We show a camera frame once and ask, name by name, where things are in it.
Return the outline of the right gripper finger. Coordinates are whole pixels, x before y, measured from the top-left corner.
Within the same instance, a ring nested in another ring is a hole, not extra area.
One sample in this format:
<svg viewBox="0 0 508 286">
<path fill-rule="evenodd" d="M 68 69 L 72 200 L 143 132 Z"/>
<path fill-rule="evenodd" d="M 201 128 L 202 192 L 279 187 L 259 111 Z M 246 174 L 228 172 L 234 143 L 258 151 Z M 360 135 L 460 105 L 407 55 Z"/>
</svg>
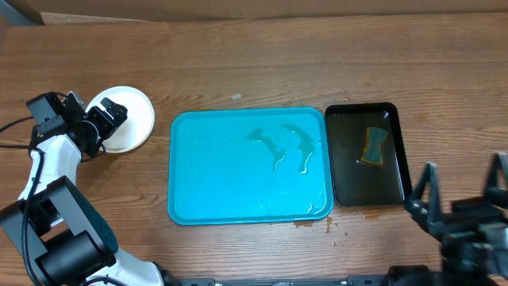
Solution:
<svg viewBox="0 0 508 286">
<path fill-rule="evenodd" d="M 484 197 L 498 207 L 507 206 L 507 154 L 496 153 L 487 173 Z"/>
<path fill-rule="evenodd" d="M 436 164 L 427 163 L 424 167 L 421 179 L 408 196 L 408 212 L 415 222 L 439 222 L 442 219 Z"/>
</svg>

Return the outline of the white plate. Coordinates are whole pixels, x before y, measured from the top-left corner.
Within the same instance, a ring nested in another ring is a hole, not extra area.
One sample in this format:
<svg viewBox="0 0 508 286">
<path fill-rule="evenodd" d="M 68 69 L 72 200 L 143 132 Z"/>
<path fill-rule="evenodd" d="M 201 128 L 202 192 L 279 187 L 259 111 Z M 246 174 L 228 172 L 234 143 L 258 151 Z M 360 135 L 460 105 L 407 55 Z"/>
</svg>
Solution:
<svg viewBox="0 0 508 286">
<path fill-rule="evenodd" d="M 143 145 L 150 136 L 156 119 L 150 99 L 135 87 L 116 86 L 96 95 L 88 104 L 86 111 L 89 111 L 93 106 L 105 110 L 101 104 L 104 98 L 127 109 L 126 121 L 110 138 L 103 142 L 106 151 L 108 153 L 127 153 Z"/>
</svg>

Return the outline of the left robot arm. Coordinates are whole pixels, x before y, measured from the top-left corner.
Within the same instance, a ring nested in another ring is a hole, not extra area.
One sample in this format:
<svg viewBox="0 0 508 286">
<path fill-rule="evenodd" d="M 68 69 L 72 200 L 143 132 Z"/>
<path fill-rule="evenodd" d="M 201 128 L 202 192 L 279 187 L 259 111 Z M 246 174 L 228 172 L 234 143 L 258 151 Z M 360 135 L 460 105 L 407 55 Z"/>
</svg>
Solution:
<svg viewBox="0 0 508 286">
<path fill-rule="evenodd" d="M 104 140 L 128 110 L 110 99 L 84 109 L 70 92 L 26 103 L 36 124 L 25 150 L 33 165 L 17 202 L 1 211 L 1 228 L 22 255 L 35 285 L 178 285 L 157 263 L 121 249 L 108 222 L 75 186 L 79 164 L 106 151 Z"/>
</svg>

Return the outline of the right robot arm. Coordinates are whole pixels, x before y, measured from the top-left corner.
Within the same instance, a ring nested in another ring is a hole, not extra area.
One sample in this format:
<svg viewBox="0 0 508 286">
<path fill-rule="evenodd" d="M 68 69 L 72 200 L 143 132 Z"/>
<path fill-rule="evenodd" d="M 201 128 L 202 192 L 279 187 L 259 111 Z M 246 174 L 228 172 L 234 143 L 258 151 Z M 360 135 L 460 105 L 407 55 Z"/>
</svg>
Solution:
<svg viewBox="0 0 508 286">
<path fill-rule="evenodd" d="M 381 285 L 494 285 L 507 278 L 507 154 L 496 153 L 481 196 L 451 202 L 441 209 L 437 166 L 428 163 L 405 208 L 427 234 L 437 239 L 441 271 L 425 265 L 392 266 Z"/>
</svg>

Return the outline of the green yellow sponge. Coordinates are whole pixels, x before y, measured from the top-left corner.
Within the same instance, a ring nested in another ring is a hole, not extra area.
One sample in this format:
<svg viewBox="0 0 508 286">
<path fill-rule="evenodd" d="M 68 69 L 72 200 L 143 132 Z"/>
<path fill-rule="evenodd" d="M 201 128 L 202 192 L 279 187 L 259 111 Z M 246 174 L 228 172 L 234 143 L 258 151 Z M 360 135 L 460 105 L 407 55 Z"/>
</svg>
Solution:
<svg viewBox="0 0 508 286">
<path fill-rule="evenodd" d="M 388 132 L 383 128 L 366 128 L 365 145 L 360 155 L 360 162 L 374 166 L 383 165 L 383 146 L 387 137 Z"/>
</svg>

